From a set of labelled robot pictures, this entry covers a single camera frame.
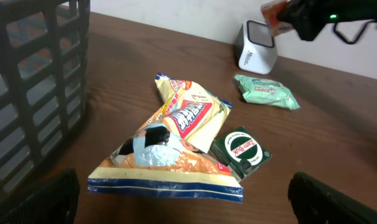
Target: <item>gray plastic basket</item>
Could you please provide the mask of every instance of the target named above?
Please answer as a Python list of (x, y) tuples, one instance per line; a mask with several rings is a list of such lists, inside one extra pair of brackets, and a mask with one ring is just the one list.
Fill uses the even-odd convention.
[(83, 115), (89, 6), (0, 0), (0, 201)]

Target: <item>yellow snack packaging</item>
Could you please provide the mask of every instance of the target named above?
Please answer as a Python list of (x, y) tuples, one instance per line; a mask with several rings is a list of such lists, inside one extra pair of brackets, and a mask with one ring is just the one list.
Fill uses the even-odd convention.
[(242, 202), (229, 168), (207, 154), (231, 103), (194, 82), (156, 83), (164, 105), (89, 175), (88, 191)]

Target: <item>red label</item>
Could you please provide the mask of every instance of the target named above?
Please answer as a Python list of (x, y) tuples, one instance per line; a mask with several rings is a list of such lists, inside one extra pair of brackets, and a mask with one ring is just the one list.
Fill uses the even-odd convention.
[(182, 107), (168, 114), (175, 122), (180, 137), (184, 139), (204, 118), (212, 103), (183, 100)]
[(276, 90), (273, 89), (273, 88), (270, 88), (270, 89), (265, 89), (265, 88), (255, 88), (255, 91), (262, 91), (262, 92), (265, 92), (265, 93), (270, 93), (272, 95), (274, 95), (276, 93)]
[(184, 90), (188, 90), (191, 87), (191, 81), (184, 81), (184, 80), (169, 80), (169, 83), (172, 89), (177, 92), (179, 88)]
[(241, 155), (242, 153), (244, 153), (249, 148), (251, 148), (251, 147), (253, 147), (255, 145), (256, 145), (256, 143), (252, 139), (248, 140), (244, 144), (242, 144), (242, 145), (238, 146), (237, 148), (233, 149), (234, 156)]
[(231, 173), (229, 168), (227, 168), (227, 166), (221, 164), (220, 162), (217, 162), (218, 163), (218, 169), (219, 171), (223, 171), (223, 172), (227, 172), (227, 173)]

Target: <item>brown table surface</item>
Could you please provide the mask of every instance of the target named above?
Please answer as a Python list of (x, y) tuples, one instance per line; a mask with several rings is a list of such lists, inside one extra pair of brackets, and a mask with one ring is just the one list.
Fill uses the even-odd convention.
[[(157, 72), (233, 102), (220, 133), (244, 125), (273, 155), (242, 183), (242, 204), (87, 192), (93, 169), (162, 105)], [(282, 82), (301, 109), (244, 103), (236, 74)], [(86, 92), (85, 127), (46, 174), (76, 169), (75, 223), (297, 223), (287, 189), (300, 170), (377, 210), (377, 80), (284, 57), (256, 75), (232, 45), (92, 13)]]

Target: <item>plastic wrapper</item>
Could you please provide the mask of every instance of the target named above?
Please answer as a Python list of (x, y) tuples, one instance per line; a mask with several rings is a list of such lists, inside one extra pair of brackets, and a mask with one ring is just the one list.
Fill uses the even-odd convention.
[(291, 91), (279, 82), (244, 75), (236, 75), (235, 79), (240, 82), (240, 90), (248, 103), (272, 105), (291, 110), (300, 108)]
[(158, 75), (156, 83), (164, 105), (90, 174), (88, 190), (242, 202), (229, 168), (206, 153), (231, 104), (194, 82)]
[(277, 15), (287, 7), (288, 3), (288, 0), (274, 0), (261, 6), (264, 20), (269, 26), (273, 36), (277, 36), (294, 29), (291, 24), (279, 21), (277, 19)]

